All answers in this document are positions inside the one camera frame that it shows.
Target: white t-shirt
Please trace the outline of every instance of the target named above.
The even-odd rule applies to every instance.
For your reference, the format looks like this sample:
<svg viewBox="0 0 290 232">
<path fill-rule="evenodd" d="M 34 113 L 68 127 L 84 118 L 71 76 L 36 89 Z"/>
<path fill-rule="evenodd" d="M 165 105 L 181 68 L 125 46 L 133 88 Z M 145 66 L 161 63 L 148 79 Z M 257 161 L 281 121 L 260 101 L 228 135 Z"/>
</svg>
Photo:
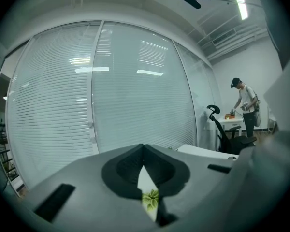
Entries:
<svg viewBox="0 0 290 232">
<path fill-rule="evenodd" d="M 240 89 L 240 92 L 239 92 L 239 97 L 238 97 L 238 99 L 242 99 L 242 104 L 240 105 L 240 107 L 241 106 L 243 106 L 243 104 L 245 103 L 245 102 L 248 102 L 248 105 L 250 105 L 251 104 L 251 102 L 252 102 L 252 100 L 253 100 L 253 98 L 255 98 L 255 92 L 252 90 L 252 88 L 251 87 L 249 87 L 249 86 L 247 86 L 247 85 L 245 85 L 244 86 L 244 88 L 243 89 Z M 251 113 L 251 112 L 253 112 L 255 109 L 254 109 L 254 107 L 252 106 L 252 107 L 250 107 L 247 111 L 243 111 L 243 113 L 244 114 L 247 114 L 247 113 Z"/>
</svg>

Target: window blind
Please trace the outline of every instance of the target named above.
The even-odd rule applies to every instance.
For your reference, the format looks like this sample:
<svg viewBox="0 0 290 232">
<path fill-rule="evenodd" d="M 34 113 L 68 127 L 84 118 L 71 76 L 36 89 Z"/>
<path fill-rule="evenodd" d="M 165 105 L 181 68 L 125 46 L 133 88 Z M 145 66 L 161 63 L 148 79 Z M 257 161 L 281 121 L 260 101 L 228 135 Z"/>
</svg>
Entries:
<svg viewBox="0 0 290 232">
<path fill-rule="evenodd" d="M 176 149 L 196 142 L 189 85 L 169 39 L 105 23 L 92 75 L 100 152 L 140 143 Z"/>
<path fill-rule="evenodd" d="M 211 85 L 208 81 L 203 61 L 183 46 L 175 43 L 183 62 L 194 105 L 197 124 L 198 147 L 216 149 L 216 129 L 209 119 L 210 110 L 206 107 L 214 104 Z"/>
<path fill-rule="evenodd" d="M 98 28 L 74 25 L 42 33 L 29 42 L 17 65 L 7 99 L 7 129 L 28 188 L 96 153 L 88 128 L 87 87 Z"/>
</svg>

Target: desk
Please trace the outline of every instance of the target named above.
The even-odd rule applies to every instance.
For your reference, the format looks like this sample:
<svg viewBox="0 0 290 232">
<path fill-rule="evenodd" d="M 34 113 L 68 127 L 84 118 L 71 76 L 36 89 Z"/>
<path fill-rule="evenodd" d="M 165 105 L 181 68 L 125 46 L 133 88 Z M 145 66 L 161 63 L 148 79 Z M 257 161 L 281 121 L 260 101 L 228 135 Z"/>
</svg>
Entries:
<svg viewBox="0 0 290 232">
<path fill-rule="evenodd" d="M 228 159 L 229 157 L 235 157 L 236 159 L 238 158 L 238 155 L 232 155 L 232 154 L 226 154 L 226 153 L 221 153 L 209 149 L 203 149 L 191 145 L 183 145 L 178 148 L 178 152 L 183 152 L 187 154 L 192 154 L 196 156 L 201 156 L 201 157 L 212 157 L 212 158 L 220 158 L 220 159 Z"/>
<path fill-rule="evenodd" d="M 224 117 L 221 117 L 218 122 L 221 124 L 223 130 L 225 131 L 225 125 L 229 124 L 233 126 L 243 126 L 244 122 L 243 122 L 243 118 L 242 117 L 236 117 L 236 118 L 230 118 L 230 119 L 225 119 Z M 240 128 L 239 132 L 238 132 L 239 136 L 242 136 L 242 128 Z"/>
</svg>

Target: black pants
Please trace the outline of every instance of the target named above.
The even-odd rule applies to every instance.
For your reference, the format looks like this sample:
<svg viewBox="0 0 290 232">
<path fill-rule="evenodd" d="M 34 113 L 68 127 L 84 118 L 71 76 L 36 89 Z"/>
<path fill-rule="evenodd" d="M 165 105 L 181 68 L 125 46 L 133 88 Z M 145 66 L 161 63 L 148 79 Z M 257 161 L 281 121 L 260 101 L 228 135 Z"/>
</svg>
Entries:
<svg viewBox="0 0 290 232">
<path fill-rule="evenodd" d="M 253 129 L 255 127 L 255 112 L 243 114 L 244 115 L 244 122 L 247 131 L 247 137 L 253 136 Z"/>
</svg>

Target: office chair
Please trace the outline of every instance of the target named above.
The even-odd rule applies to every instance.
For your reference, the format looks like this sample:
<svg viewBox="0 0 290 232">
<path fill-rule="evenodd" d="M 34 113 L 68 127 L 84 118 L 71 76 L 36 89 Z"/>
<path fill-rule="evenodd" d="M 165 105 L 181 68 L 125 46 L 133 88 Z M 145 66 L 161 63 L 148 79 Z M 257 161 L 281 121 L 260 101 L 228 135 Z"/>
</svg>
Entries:
<svg viewBox="0 0 290 232">
<path fill-rule="evenodd" d="M 253 142 L 257 140 L 256 137 L 251 138 L 247 138 L 246 136 L 235 137 L 235 132 L 236 130 L 241 128 L 240 126 L 236 126 L 230 129 L 230 131 L 232 131 L 232 137 L 231 139 L 229 139 L 226 133 L 224 132 L 221 124 L 213 116 L 213 114 L 220 114 L 219 107 L 215 105 L 209 105 L 207 108 L 213 111 L 209 116 L 209 118 L 215 122 L 218 130 L 221 133 L 221 137 L 218 135 L 220 139 L 220 147 L 219 147 L 220 152 L 239 155 L 242 149 L 255 146 Z"/>
</svg>

